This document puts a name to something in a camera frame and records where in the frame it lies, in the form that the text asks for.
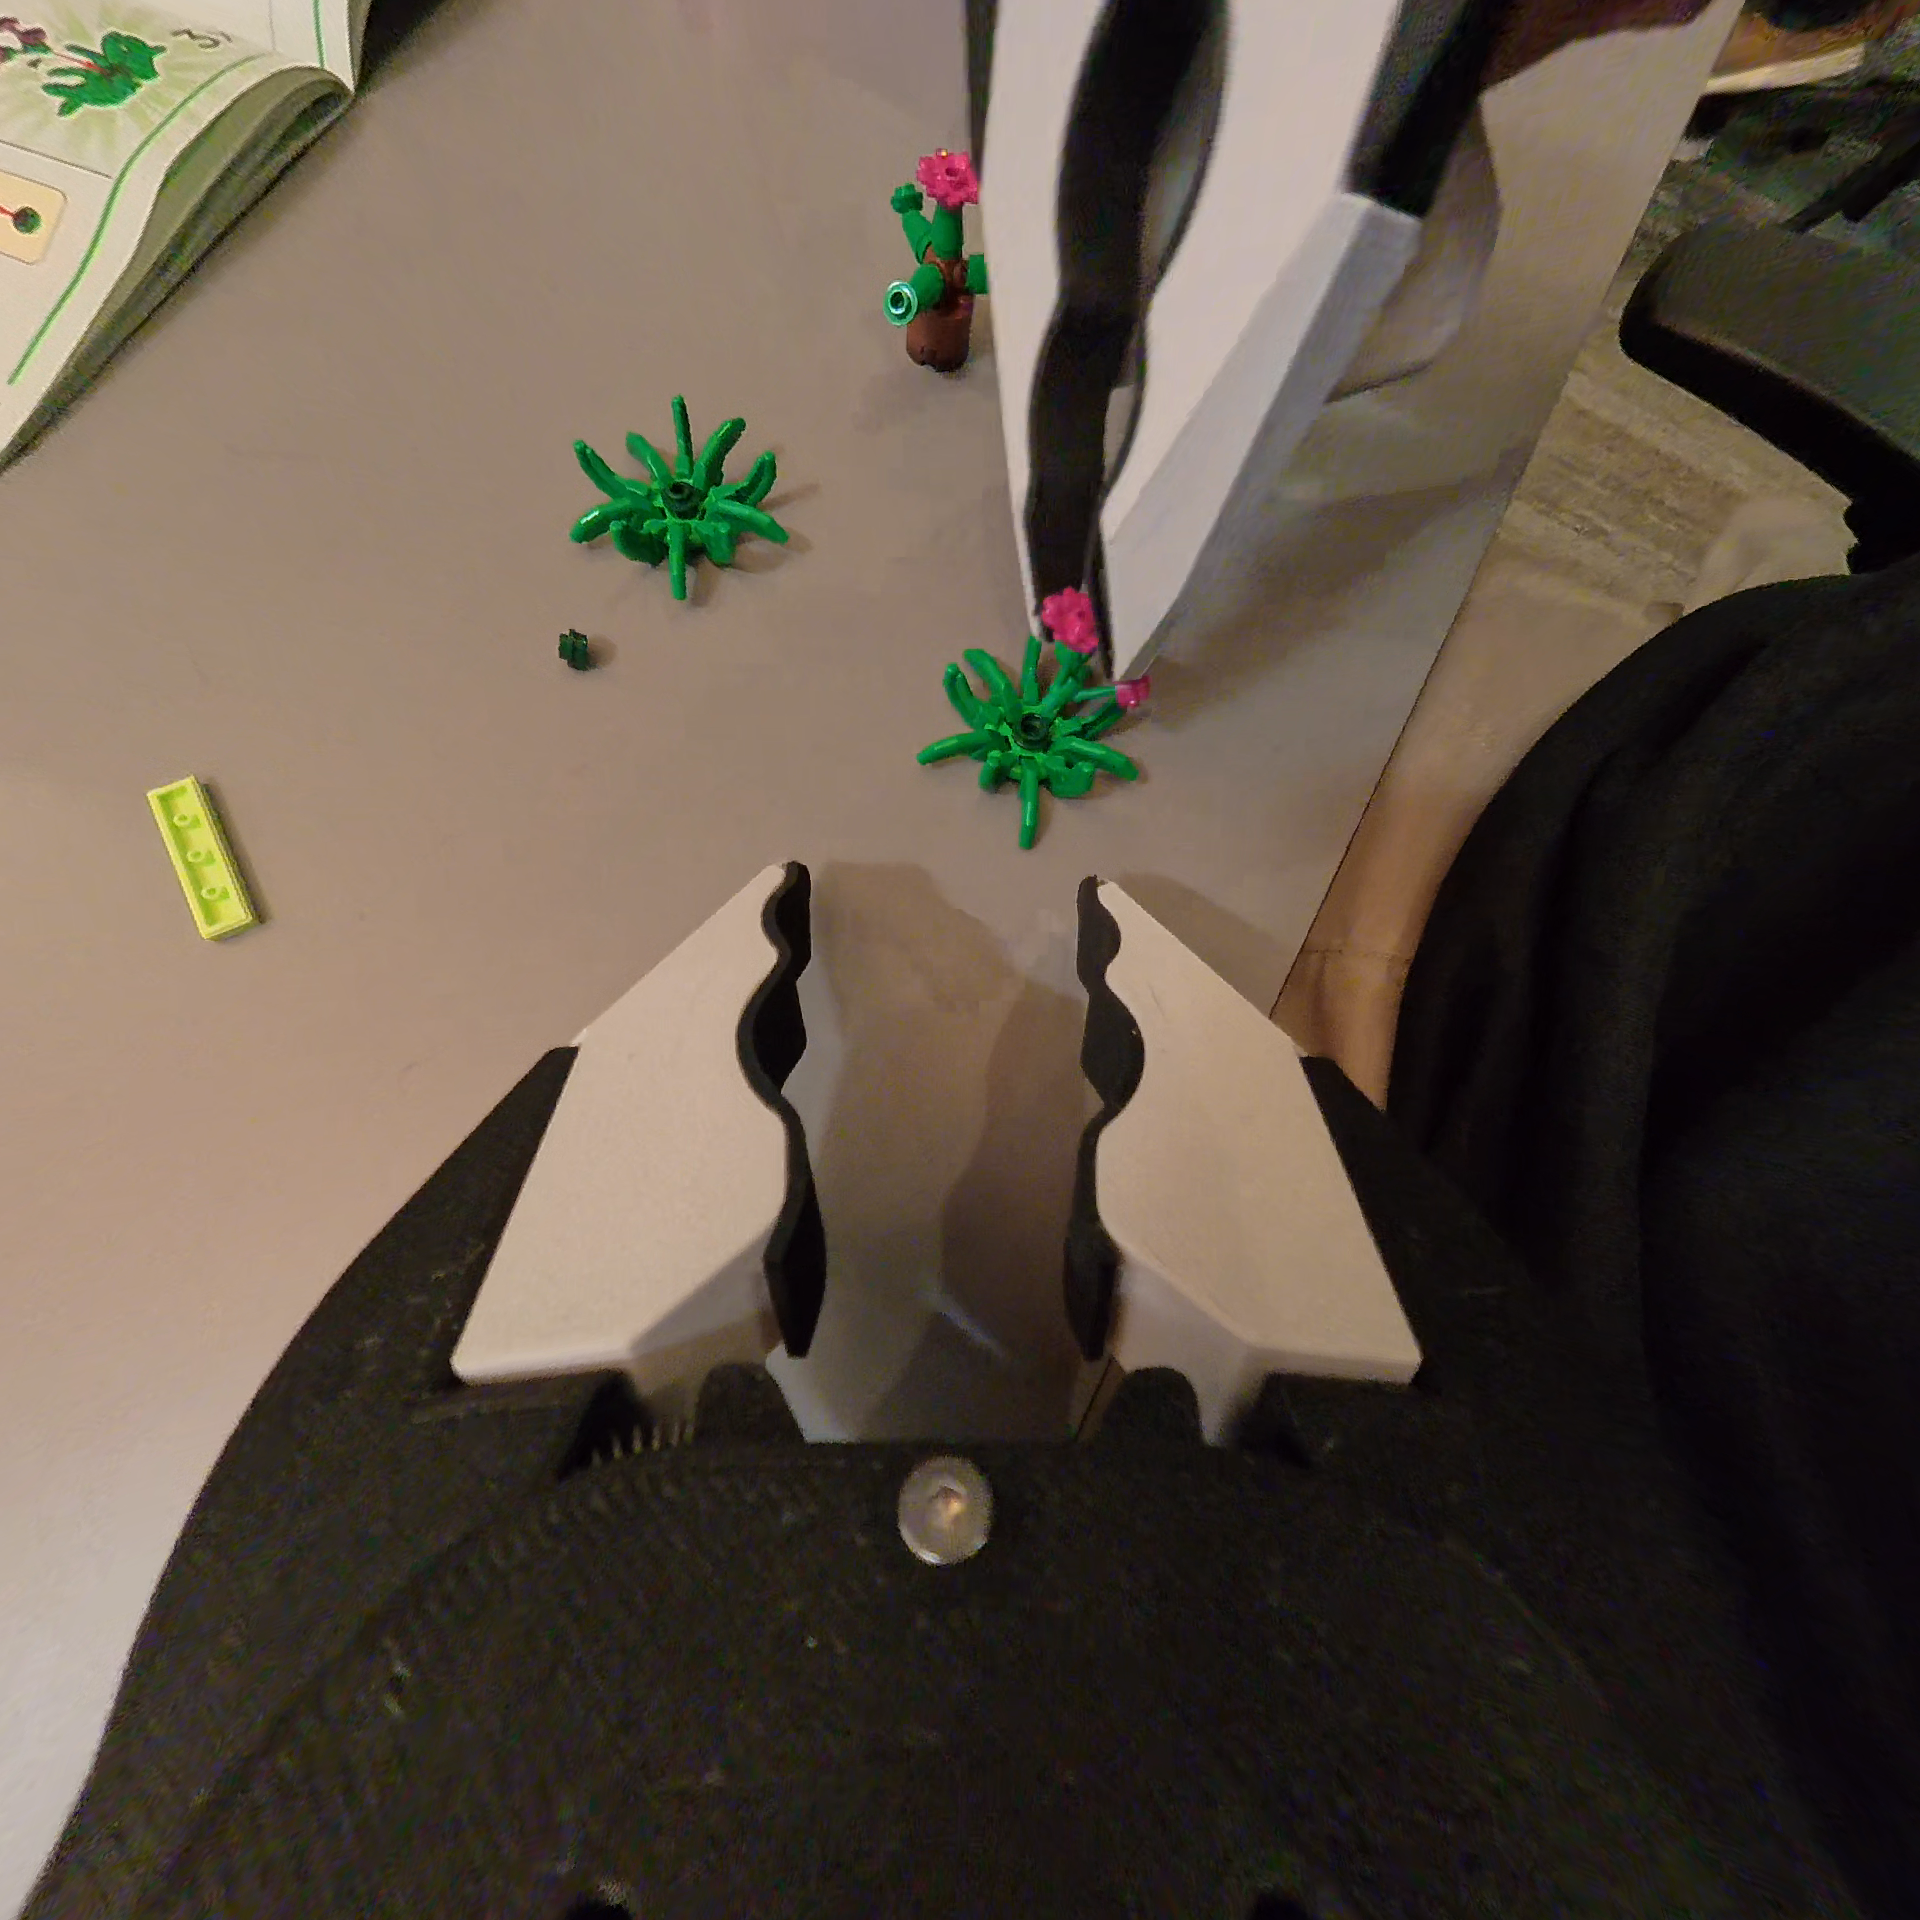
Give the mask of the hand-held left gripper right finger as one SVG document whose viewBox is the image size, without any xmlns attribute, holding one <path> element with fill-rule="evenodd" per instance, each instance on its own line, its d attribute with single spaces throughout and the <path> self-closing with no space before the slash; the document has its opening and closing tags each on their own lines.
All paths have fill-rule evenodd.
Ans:
<svg viewBox="0 0 1920 1920">
<path fill-rule="evenodd" d="M 1293 1042 L 1113 879 L 1077 887 L 1074 968 L 1072 1431 L 1146 1370 L 1187 1381 L 1212 1444 L 1270 1378 L 1409 1386 L 1418 1336 Z"/>
</svg>

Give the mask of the pink flower toy stem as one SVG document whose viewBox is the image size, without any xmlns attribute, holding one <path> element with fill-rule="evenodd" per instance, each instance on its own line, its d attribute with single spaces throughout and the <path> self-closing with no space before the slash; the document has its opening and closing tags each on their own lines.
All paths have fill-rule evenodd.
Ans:
<svg viewBox="0 0 1920 1920">
<path fill-rule="evenodd" d="M 1082 588 L 1060 588 L 1038 605 L 1044 636 L 1052 642 L 1060 666 L 1080 688 L 1093 696 L 1111 698 L 1117 710 L 1144 707 L 1149 698 L 1149 675 L 1129 679 L 1107 671 L 1109 645 L 1102 636 L 1091 595 Z"/>
</svg>

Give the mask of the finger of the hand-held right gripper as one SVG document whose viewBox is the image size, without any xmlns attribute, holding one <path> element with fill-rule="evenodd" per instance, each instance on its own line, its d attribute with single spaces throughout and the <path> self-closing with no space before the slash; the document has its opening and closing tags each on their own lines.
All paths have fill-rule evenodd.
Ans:
<svg viewBox="0 0 1920 1920">
<path fill-rule="evenodd" d="M 1139 389 L 1098 512 L 1107 662 L 1141 684 L 1253 484 L 1319 412 L 1457 336 L 1501 202 L 1486 95 L 1708 3 L 1224 3 L 1217 98 L 1139 263 Z"/>
<path fill-rule="evenodd" d="M 1080 588 L 1113 660 L 1099 514 L 1117 386 L 1111 3 L 989 3 L 978 209 L 1022 599 Z"/>
</svg>

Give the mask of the toy instruction booklet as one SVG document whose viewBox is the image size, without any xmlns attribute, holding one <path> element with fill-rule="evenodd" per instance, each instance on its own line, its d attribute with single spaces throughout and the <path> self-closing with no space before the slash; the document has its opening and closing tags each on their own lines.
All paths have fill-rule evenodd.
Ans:
<svg viewBox="0 0 1920 1920">
<path fill-rule="evenodd" d="M 2 462 L 351 102 L 369 2 L 2 6 Z"/>
</svg>

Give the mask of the person's black jacket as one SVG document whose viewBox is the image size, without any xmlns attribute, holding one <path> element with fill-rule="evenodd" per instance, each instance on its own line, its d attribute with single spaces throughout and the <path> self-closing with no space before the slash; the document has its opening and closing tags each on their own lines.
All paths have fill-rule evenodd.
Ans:
<svg viewBox="0 0 1920 1920">
<path fill-rule="evenodd" d="M 1916 783 L 1916 555 L 1682 616 L 1477 816 L 1388 1076 L 1692 1469 L 1872 1915 L 1916 1915 Z"/>
</svg>

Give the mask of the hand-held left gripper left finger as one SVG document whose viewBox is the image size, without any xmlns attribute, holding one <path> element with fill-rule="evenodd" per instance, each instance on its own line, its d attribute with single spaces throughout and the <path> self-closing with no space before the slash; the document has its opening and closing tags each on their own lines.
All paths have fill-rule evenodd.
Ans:
<svg viewBox="0 0 1920 1920">
<path fill-rule="evenodd" d="M 581 1027 L 452 1348 L 462 1381 L 617 1374 L 675 1435 L 716 1367 L 808 1352 L 825 1235 L 786 1095 L 808 960 L 787 860 Z"/>
</svg>

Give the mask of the small green toy leaf plant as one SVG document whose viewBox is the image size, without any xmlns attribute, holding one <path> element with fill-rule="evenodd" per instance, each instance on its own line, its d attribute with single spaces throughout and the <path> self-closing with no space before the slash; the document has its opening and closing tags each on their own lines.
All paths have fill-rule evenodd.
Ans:
<svg viewBox="0 0 1920 1920">
<path fill-rule="evenodd" d="M 1007 666 L 970 645 L 945 663 L 941 691 L 956 728 L 923 744 L 915 761 L 970 761 L 984 791 L 1010 794 L 1022 851 L 1038 843 L 1047 803 L 1141 775 L 1138 757 L 1111 738 L 1126 707 L 1113 684 L 1093 682 L 1089 654 L 1029 633 L 1020 662 Z"/>
</svg>

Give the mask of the large green toy leaf plant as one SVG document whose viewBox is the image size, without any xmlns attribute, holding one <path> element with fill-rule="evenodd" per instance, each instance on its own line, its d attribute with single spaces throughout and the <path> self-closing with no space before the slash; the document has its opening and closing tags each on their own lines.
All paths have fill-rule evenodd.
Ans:
<svg viewBox="0 0 1920 1920">
<path fill-rule="evenodd" d="M 772 447 L 764 447 L 741 476 L 728 478 L 728 460 L 744 439 L 747 419 L 728 415 L 698 441 L 684 396 L 670 400 L 670 419 L 670 449 L 640 432 L 625 436 L 636 471 L 616 469 L 591 443 L 573 439 L 573 462 L 596 499 L 573 518 L 567 542 L 608 544 L 632 563 L 662 567 L 671 598 L 684 603 L 698 563 L 730 567 L 741 542 L 784 547 L 791 533 L 765 503 L 779 478 Z"/>
</svg>

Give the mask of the lime green toy brick plate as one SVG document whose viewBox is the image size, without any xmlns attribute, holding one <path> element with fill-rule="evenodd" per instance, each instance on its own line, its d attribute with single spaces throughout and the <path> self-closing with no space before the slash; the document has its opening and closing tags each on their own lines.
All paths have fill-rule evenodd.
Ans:
<svg viewBox="0 0 1920 1920">
<path fill-rule="evenodd" d="M 265 924 L 211 787 L 184 775 L 150 785 L 145 805 L 196 936 L 224 943 Z"/>
</svg>

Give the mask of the brown toy trunk pink flower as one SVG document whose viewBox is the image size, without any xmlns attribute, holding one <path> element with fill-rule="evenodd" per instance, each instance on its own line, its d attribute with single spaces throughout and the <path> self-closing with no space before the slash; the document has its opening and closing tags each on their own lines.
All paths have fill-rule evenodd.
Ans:
<svg viewBox="0 0 1920 1920">
<path fill-rule="evenodd" d="M 919 155 L 889 193 L 912 269 L 886 286 L 881 311 L 902 329 L 908 357 L 932 371 L 968 364 L 975 299 L 989 292 L 987 258 L 965 237 L 964 213 L 978 200 L 971 155 L 947 147 Z"/>
</svg>

